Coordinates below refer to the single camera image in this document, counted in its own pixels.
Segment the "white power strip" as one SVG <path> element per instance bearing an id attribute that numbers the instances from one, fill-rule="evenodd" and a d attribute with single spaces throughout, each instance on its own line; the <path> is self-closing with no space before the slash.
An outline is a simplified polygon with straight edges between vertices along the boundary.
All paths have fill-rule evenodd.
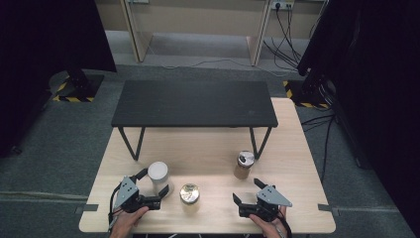
<path id="1" fill-rule="evenodd" d="M 273 0 L 271 3 L 271 9 L 290 11 L 293 8 L 294 3 L 294 0 Z"/>

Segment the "gold lid glass jar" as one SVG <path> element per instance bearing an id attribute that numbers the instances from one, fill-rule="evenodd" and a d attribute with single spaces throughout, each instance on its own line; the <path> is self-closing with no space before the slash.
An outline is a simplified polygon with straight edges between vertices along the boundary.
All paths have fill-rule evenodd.
<path id="1" fill-rule="evenodd" d="M 179 191 L 182 208 L 187 213 L 194 213 L 199 209 L 200 190 L 194 183 L 184 184 Z"/>

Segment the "beige wooden desk frame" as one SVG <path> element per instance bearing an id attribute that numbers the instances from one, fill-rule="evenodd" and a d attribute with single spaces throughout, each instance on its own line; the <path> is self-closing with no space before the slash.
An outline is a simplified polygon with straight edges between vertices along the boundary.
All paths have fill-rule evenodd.
<path id="1" fill-rule="evenodd" d="M 242 36 L 259 63 L 272 0 L 120 0 L 135 58 L 145 60 L 155 33 Z"/>

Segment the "white lid glass jar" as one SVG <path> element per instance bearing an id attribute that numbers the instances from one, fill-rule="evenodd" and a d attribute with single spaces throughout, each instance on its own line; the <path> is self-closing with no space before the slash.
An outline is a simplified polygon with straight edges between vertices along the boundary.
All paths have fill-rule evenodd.
<path id="1" fill-rule="evenodd" d="M 168 186 L 168 193 L 171 195 L 173 192 L 173 183 L 169 175 L 169 169 L 164 162 L 154 162 L 148 168 L 148 176 L 152 182 L 155 194 L 158 194 L 163 188 Z"/>

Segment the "black stand base striped tape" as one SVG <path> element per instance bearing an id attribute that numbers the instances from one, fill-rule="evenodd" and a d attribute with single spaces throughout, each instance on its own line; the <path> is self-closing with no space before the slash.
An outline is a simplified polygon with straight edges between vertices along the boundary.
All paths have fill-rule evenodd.
<path id="1" fill-rule="evenodd" d="M 323 82 L 319 85 L 304 85 L 304 80 L 288 79 L 283 82 L 286 97 L 289 98 L 296 106 L 330 109 L 332 105 L 329 80 L 323 78 Z"/>
<path id="2" fill-rule="evenodd" d="M 104 79 L 102 74 L 86 74 L 82 69 L 69 70 L 58 87 L 53 101 L 92 102 Z"/>

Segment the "black metal leg shelf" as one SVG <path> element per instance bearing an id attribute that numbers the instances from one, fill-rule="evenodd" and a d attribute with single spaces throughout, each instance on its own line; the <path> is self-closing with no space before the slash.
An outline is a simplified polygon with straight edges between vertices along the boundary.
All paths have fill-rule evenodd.
<path id="1" fill-rule="evenodd" d="M 267 84 L 263 81 L 128 80 L 111 125 L 124 141 L 125 130 L 148 127 L 278 126 Z"/>

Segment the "person's left hand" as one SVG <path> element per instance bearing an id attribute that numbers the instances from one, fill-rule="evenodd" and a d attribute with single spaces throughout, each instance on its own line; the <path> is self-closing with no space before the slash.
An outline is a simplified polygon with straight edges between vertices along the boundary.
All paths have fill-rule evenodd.
<path id="1" fill-rule="evenodd" d="M 128 238 L 133 228 L 135 228 L 140 219 L 149 211 L 145 206 L 133 213 L 119 211 L 114 215 L 114 222 L 109 238 Z"/>

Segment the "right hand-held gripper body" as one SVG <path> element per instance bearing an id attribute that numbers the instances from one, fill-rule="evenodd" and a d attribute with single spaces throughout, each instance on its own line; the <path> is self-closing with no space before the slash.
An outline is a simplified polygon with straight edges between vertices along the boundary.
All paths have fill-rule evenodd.
<path id="1" fill-rule="evenodd" d="M 278 209 L 281 206 L 291 207 L 292 202 L 273 185 L 268 185 L 257 193 L 256 203 L 243 203 L 243 206 L 239 207 L 239 216 L 248 217 L 250 214 L 254 214 L 265 222 L 271 222 L 277 218 Z"/>

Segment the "person's right hand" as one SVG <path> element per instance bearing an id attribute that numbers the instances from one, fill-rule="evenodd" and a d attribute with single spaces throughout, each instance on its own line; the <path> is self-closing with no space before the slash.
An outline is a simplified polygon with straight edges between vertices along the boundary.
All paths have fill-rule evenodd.
<path id="1" fill-rule="evenodd" d="M 281 206 L 277 218 L 271 222 L 265 222 L 258 216 L 251 214 L 249 218 L 262 230 L 264 238 L 288 238 L 287 230 L 281 219 L 285 219 L 286 208 Z"/>

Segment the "black curtain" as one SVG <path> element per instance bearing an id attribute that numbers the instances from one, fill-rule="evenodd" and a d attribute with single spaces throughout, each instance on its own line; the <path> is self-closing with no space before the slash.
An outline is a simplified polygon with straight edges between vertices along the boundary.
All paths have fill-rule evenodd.
<path id="1" fill-rule="evenodd" d="M 66 71 L 116 69 L 95 0 L 0 0 L 0 158 Z"/>
<path id="2" fill-rule="evenodd" d="M 326 78 L 358 149 L 420 238 L 420 0 L 329 0 L 298 65 Z"/>

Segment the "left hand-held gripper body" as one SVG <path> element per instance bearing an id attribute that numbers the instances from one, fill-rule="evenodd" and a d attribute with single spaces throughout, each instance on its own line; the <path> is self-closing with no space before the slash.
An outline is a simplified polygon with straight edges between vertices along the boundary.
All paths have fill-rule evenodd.
<path id="1" fill-rule="evenodd" d="M 123 210 L 133 213 L 143 207 L 147 207 L 149 210 L 160 210 L 161 197 L 158 195 L 144 196 L 140 194 L 140 189 L 137 187 L 138 180 L 135 176 L 123 178 L 113 205 L 114 212 Z"/>

